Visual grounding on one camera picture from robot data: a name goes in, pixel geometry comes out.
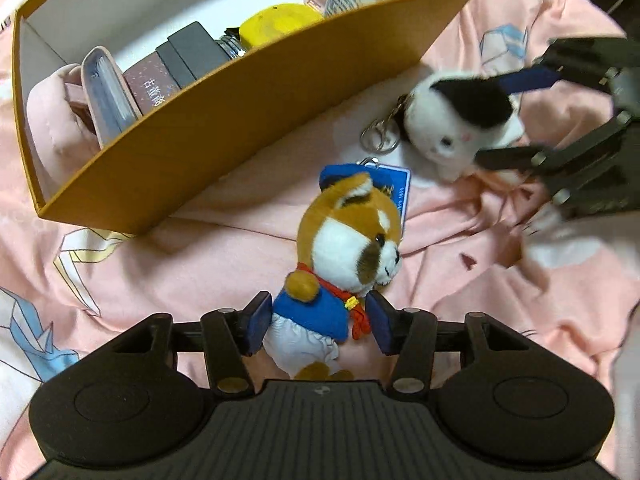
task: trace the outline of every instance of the pink pouch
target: pink pouch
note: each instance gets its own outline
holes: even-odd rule
[[[78,64],[63,66],[33,87],[27,121],[50,192],[64,186],[100,151]]]

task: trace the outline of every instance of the blue vest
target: blue vest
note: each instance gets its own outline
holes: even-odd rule
[[[344,301],[322,285],[316,298],[309,303],[295,300],[283,288],[273,301],[273,311],[337,342],[346,341],[349,336],[349,311],[344,307]]]

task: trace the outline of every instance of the red scarf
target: red scarf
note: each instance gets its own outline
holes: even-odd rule
[[[323,280],[320,276],[318,276],[315,272],[309,268],[309,266],[303,264],[302,262],[298,262],[298,266],[296,270],[302,270],[303,272],[308,272],[316,277],[318,283],[324,286],[326,290],[332,293],[336,298],[341,300],[342,302],[346,302],[349,298],[355,296],[348,290],[342,290],[341,288],[336,287],[333,283],[329,283],[327,280]],[[351,336],[358,340],[365,334],[371,333],[371,325],[369,324],[369,316],[367,316],[364,311],[364,307],[362,306],[362,301],[359,300],[360,303],[353,307],[349,311],[349,316],[353,319],[353,328],[351,329]]]

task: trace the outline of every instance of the red panda plush keychain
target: red panda plush keychain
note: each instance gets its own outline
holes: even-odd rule
[[[359,164],[322,172],[322,192],[298,229],[298,263],[273,301],[264,337],[265,350],[290,377],[353,379],[336,361],[338,344],[348,339],[350,320],[354,339],[370,333],[362,300],[400,269],[401,213],[391,196],[406,205],[408,176],[397,181],[383,168]]]

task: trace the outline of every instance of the pink bedsheet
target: pink bedsheet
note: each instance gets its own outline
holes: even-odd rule
[[[19,3],[0,0],[0,9]],[[589,34],[620,31],[587,0],[472,0],[422,65],[327,111],[131,238],[34,214],[15,139],[10,32],[0,32],[0,478],[23,479],[42,463],[24,411],[42,381],[151,313],[196,320],[242,308],[257,291],[276,293],[296,263],[296,228],[321,168],[362,158],[359,131],[430,68],[503,72],[531,62],[550,38]],[[521,112],[529,138],[550,144],[610,114],[606,98],[568,84],[527,94]],[[440,186],[406,146],[386,161],[414,171],[404,266],[387,298],[444,320],[487,312],[610,388],[640,298],[613,252],[595,244],[576,255],[536,243],[535,229],[523,230],[546,200],[536,185],[504,193],[470,177]],[[356,377],[382,381],[393,365],[372,337],[347,342],[340,359]],[[283,376],[264,352],[248,367],[257,382]],[[179,369],[206,384],[200,356],[182,358]],[[435,380],[450,373],[445,357]],[[612,436],[599,459],[614,468]]]

